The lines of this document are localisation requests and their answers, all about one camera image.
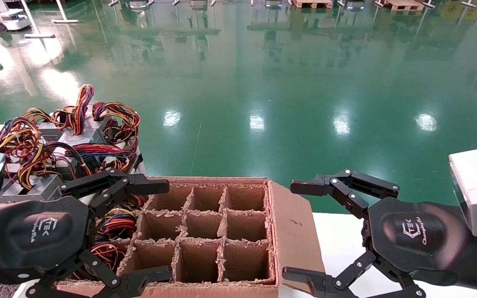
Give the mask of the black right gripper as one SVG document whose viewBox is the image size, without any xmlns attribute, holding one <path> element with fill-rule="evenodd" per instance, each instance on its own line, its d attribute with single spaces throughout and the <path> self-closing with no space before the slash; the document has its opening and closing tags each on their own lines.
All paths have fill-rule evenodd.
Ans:
<svg viewBox="0 0 477 298">
<path fill-rule="evenodd" d="M 458 207 L 400 201 L 396 199 L 398 185 L 348 168 L 317 174 L 311 180 L 292 180 L 290 191 L 331 196 L 356 218 L 367 219 L 370 251 L 338 276 L 288 266 L 282 269 L 284 279 L 306 284 L 311 296 L 356 298 L 349 287 L 373 265 L 384 268 L 402 288 L 375 298 L 425 298 L 426 293 L 413 279 L 438 286 L 458 282 L 453 266 L 469 239 L 469 228 Z M 370 207 L 359 193 L 381 201 Z"/>
</svg>

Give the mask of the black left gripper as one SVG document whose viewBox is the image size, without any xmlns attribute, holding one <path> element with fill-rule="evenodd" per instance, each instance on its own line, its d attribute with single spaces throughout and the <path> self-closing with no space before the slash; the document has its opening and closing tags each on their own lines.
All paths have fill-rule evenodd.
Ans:
<svg viewBox="0 0 477 298">
<path fill-rule="evenodd" d="M 116 275 L 98 256 L 85 250 L 90 242 L 89 219 L 101 218 L 130 195 L 166 194 L 167 179 L 144 174 L 102 171 L 61 186 L 56 201 L 23 201 L 0 205 L 0 283 L 20 284 L 37 279 L 27 298 L 82 298 L 53 288 L 81 266 L 87 266 L 104 287 L 95 298 L 134 298 L 149 283 L 173 275 L 171 266 Z"/>
</svg>

